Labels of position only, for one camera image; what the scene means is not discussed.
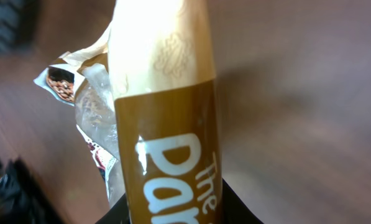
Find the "brown cookie bag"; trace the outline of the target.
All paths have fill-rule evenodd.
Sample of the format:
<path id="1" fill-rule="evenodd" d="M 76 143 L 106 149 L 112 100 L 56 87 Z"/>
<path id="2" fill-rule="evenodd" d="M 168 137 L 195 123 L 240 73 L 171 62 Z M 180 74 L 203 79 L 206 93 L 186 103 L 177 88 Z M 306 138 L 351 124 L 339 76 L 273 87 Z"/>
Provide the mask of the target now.
<path id="1" fill-rule="evenodd" d="M 85 100 L 91 77 L 116 117 L 131 223 L 222 223 L 222 169 L 207 4 L 117 1 L 103 35 L 67 52 L 35 84 Z"/>

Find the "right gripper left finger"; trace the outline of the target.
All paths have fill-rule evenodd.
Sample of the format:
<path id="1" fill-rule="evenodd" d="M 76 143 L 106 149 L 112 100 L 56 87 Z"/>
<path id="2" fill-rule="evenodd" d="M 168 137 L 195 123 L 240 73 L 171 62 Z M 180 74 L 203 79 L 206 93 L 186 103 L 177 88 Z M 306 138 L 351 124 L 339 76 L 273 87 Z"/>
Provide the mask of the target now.
<path id="1" fill-rule="evenodd" d="M 126 194 L 105 214 L 96 224 L 130 224 L 129 209 Z"/>

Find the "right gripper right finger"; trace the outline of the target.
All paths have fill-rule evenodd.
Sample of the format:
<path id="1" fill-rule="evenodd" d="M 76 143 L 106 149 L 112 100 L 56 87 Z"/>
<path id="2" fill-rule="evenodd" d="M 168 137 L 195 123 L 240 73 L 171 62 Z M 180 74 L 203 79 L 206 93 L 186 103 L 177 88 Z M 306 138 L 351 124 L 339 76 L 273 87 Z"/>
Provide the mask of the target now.
<path id="1" fill-rule="evenodd" d="M 263 224 L 222 180 L 223 224 Z"/>

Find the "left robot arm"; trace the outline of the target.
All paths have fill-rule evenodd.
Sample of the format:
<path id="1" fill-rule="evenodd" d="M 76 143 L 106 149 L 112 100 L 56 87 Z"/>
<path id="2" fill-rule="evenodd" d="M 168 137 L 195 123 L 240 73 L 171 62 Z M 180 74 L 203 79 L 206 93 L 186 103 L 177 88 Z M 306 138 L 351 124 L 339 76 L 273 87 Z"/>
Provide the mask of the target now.
<path id="1" fill-rule="evenodd" d="M 62 224 L 26 164 L 0 161 L 0 224 Z"/>

